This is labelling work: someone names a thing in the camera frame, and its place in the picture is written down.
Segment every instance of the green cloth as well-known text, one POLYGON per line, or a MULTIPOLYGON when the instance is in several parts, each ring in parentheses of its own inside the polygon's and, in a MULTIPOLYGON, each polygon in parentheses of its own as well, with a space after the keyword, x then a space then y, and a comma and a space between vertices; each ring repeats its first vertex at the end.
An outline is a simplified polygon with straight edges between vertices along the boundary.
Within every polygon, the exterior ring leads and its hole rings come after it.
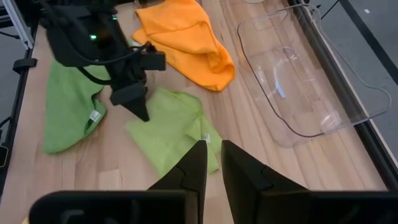
MULTIPOLYGON (((109 79, 103 66, 86 70, 96 78, 109 79)), ((93 83, 77 68, 52 62, 45 102, 44 152, 65 150, 95 129, 105 114, 105 107, 94 98, 102 89, 103 85, 93 83)))
POLYGON ((221 138, 188 93, 158 89, 147 102, 150 121, 134 119, 126 129, 162 177, 201 139, 207 141, 208 172, 218 170, 221 138))

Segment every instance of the clear plastic bin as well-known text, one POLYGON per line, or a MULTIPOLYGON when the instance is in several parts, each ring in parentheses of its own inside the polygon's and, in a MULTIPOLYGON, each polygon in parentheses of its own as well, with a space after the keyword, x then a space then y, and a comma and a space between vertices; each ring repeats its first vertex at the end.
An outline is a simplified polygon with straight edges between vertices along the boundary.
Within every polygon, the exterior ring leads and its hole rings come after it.
POLYGON ((345 59, 335 62, 339 52, 323 33, 315 6, 277 9, 273 1, 237 0, 223 0, 221 6, 235 20, 230 24, 237 25, 239 73, 280 146, 292 147, 389 109, 391 97, 386 90, 365 83, 345 59), (271 8, 275 11, 258 14, 271 8), (320 42, 328 50, 319 50, 320 42), (322 54, 329 54, 329 60, 322 54), (377 102, 366 107, 353 86, 377 102))

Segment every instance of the wooden surface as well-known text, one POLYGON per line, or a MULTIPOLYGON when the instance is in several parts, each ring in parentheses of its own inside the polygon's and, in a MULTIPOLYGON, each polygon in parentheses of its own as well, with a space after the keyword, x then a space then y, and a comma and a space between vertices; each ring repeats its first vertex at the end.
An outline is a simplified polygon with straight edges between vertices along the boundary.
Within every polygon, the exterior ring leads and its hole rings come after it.
MULTIPOLYGON (((267 1, 261 7, 240 0, 202 0, 213 31, 238 65, 236 23, 270 9, 283 7, 267 1)), ((137 28, 132 4, 118 6, 126 36, 137 28)), ((46 80, 52 61, 43 28, 39 27, 17 128, 11 164, 0 203, 1 223, 21 223, 39 197, 62 189, 144 190, 157 181, 154 169, 123 126, 134 115, 109 102, 106 87, 100 99, 107 115, 85 140, 56 155, 41 152, 44 136, 46 80)), ((311 53, 307 63, 318 68, 311 53)), ((259 109, 236 70, 236 78, 219 93, 207 91, 168 67, 154 74, 155 86, 187 91, 203 102, 205 114, 223 139, 241 146, 261 162, 313 190, 384 190, 385 186, 353 128, 342 129, 291 148, 278 146, 259 109)), ((232 223, 221 171, 208 176, 205 223, 232 223)))

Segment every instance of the green towel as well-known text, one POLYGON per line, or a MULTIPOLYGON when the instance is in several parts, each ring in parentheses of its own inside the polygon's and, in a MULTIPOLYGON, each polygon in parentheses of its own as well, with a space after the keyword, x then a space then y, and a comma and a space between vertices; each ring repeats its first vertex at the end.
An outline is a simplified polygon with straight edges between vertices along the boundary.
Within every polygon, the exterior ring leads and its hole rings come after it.
MULTIPOLYGON (((86 69, 96 78, 109 79, 103 66, 86 69)), ((52 62, 45 102, 44 152, 65 150, 95 129, 105 114, 105 107, 94 98, 102 88, 77 68, 52 62)))
POLYGON ((215 154, 221 149, 221 138, 203 114, 198 98, 158 89, 147 109, 150 121, 134 119, 126 129, 161 177, 201 139, 207 141, 208 172, 218 170, 215 154))

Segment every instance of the yellow towel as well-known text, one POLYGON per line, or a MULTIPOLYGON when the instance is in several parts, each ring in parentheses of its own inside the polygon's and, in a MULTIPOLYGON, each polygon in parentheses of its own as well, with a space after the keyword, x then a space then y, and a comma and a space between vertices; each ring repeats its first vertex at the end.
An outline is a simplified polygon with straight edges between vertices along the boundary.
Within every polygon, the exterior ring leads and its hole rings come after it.
POLYGON ((195 0, 166 0, 136 12, 142 28, 132 38, 140 43, 151 41, 186 77, 213 91, 221 91, 233 79, 231 57, 195 0))

